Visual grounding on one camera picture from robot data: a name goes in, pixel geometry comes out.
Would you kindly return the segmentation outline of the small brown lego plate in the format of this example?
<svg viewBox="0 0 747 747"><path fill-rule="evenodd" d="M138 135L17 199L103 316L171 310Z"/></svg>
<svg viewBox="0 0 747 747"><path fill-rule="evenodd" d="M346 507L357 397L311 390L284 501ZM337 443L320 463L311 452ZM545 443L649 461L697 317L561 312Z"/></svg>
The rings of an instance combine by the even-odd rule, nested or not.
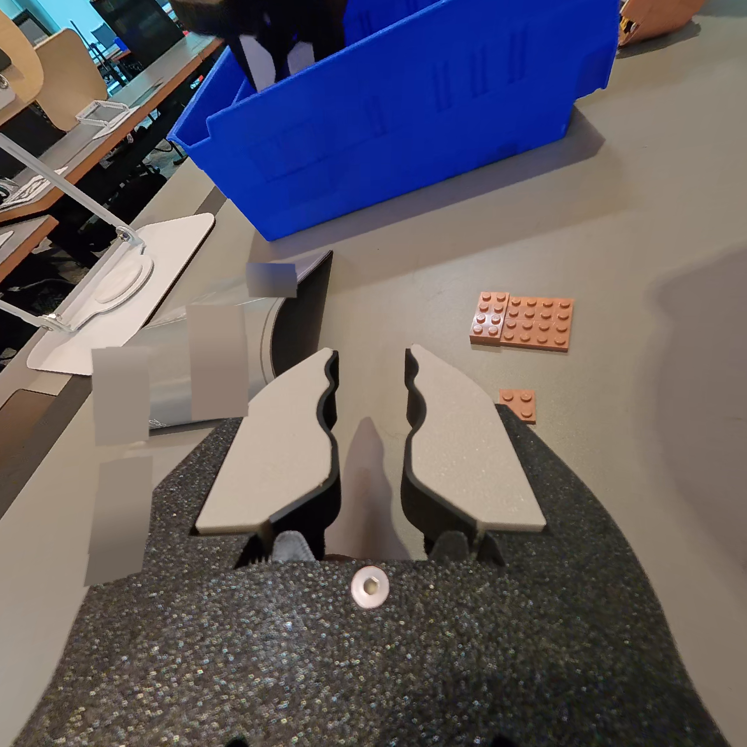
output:
<svg viewBox="0 0 747 747"><path fill-rule="evenodd" d="M499 403L509 407L523 422L537 423L537 397L534 390L501 388L499 395Z"/></svg>

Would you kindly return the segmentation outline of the white base board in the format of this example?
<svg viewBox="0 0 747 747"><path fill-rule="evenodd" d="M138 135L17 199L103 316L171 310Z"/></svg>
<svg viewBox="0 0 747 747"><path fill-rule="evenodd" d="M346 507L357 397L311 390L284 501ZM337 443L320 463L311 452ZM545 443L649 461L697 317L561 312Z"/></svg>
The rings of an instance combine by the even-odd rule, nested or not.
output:
<svg viewBox="0 0 747 747"><path fill-rule="evenodd" d="M145 253L154 261L148 282L124 304L99 314L72 334L45 331L28 354L27 366L34 370L89 376L93 369L91 351L123 346L148 321L210 233L214 222L214 216L206 213L138 229L137 234L146 244ZM118 247L102 267L89 272L68 297L66 305L61 308L63 316L69 315L69 309L76 312L81 298L87 296L116 266Z"/></svg>

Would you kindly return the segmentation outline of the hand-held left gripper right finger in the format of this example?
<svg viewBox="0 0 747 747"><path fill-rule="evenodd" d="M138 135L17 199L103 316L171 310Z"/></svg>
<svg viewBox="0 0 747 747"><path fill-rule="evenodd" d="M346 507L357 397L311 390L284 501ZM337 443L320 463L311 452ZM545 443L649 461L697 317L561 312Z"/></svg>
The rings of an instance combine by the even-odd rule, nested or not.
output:
<svg viewBox="0 0 747 747"><path fill-rule="evenodd" d="M539 533L546 519L491 397L419 344L405 352L401 504L423 534Z"/></svg>

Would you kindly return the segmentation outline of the clear acrylic sign holder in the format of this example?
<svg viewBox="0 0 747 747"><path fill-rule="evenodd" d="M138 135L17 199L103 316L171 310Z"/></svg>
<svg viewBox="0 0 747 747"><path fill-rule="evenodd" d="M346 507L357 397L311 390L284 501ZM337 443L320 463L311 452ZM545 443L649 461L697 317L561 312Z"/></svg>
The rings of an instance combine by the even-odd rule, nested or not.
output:
<svg viewBox="0 0 747 747"><path fill-rule="evenodd" d="M76 120L82 124L94 126L107 126L110 123L118 121L128 116L130 107L111 100L94 100L87 107L81 110L76 116Z"/></svg>

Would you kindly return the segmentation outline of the grey instruction booklet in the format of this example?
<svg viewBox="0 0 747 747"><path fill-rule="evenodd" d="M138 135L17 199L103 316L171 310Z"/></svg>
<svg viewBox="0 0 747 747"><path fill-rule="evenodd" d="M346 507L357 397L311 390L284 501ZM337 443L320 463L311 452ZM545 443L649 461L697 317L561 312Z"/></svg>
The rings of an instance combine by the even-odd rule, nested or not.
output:
<svg viewBox="0 0 747 747"><path fill-rule="evenodd" d="M157 429L245 417L248 402L286 370L316 353L331 251L285 264L248 264L191 304L151 322L124 347L93 350L93 412L98 444L145 440Z"/></svg>

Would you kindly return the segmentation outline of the clear acrylic stand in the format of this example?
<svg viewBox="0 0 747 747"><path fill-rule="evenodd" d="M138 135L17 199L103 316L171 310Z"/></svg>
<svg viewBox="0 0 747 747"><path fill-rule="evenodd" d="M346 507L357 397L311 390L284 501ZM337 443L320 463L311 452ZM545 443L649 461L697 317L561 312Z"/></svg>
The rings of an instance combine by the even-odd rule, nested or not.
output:
<svg viewBox="0 0 747 747"><path fill-rule="evenodd" d="M26 323L44 330L72 334L99 314L112 311L133 297L148 282L153 273L154 261L145 253L145 241L126 222L118 219L116 215L5 135L1 135L1 145L7 153L115 228L118 238L122 241L116 252L116 257L119 257L116 266L88 292L87 296L81 298L81 305L76 312L69 309L68 316L60 313L37 316L5 301L1 302L3 311Z"/></svg>

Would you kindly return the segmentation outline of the large brown lego plate assembly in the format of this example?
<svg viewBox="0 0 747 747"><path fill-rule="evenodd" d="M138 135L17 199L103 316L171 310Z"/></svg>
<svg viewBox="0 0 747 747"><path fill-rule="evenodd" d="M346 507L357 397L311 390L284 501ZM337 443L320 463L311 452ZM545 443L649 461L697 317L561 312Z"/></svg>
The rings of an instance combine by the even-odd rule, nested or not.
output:
<svg viewBox="0 0 747 747"><path fill-rule="evenodd" d="M574 300L482 291L470 327L472 344L566 352Z"/></svg>

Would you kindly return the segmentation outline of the blue plastic bin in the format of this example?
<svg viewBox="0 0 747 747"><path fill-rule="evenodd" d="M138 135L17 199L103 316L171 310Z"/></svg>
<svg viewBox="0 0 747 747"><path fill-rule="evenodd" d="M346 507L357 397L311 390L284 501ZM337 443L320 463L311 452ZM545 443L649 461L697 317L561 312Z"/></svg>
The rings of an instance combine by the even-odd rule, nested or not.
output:
<svg viewBox="0 0 747 747"><path fill-rule="evenodd" d="M261 93L224 51L169 134L267 240L564 137L619 2L349 2L344 27Z"/></svg>

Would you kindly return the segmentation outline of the wood edged desk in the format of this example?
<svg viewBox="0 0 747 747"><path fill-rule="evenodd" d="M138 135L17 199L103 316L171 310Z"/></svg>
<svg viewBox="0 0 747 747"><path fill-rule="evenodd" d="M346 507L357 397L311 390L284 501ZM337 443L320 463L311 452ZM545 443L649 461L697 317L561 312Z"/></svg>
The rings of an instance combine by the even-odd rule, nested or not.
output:
<svg viewBox="0 0 747 747"><path fill-rule="evenodd" d="M134 108L117 129L94 140L90 136L91 127L75 126L42 154L42 163L53 170L66 167L62 177L72 184L83 182L86 187L95 186L91 195L99 202L106 201L114 186L123 182L136 165L167 138L193 95L191 82L210 70L222 47L219 40L194 33L183 37L115 94L116 102ZM89 177L90 171L142 122L148 123L144 134L135 136L135 142L117 155L113 164Z"/></svg>

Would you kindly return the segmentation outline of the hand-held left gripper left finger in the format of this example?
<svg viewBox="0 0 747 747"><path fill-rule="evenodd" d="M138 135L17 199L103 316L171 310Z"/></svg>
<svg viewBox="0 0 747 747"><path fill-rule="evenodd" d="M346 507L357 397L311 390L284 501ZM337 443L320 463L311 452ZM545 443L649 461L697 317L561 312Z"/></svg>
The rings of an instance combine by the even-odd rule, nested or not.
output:
<svg viewBox="0 0 747 747"><path fill-rule="evenodd" d="M249 402L195 522L198 534L323 532L339 512L338 352L324 348Z"/></svg>

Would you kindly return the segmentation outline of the tan plywood chair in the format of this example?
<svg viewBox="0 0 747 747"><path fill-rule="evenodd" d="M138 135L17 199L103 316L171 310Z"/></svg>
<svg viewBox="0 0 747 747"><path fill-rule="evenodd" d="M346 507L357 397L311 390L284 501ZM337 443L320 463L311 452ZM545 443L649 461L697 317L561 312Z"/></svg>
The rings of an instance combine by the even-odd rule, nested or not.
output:
<svg viewBox="0 0 747 747"><path fill-rule="evenodd" d="M13 20L1 12L1 124L35 102L43 86L43 70L32 44Z"/></svg>
<svg viewBox="0 0 747 747"><path fill-rule="evenodd" d="M36 99L51 123L68 132L78 125L76 116L108 92L94 60L80 36L62 29L35 46L42 66L43 84Z"/></svg>

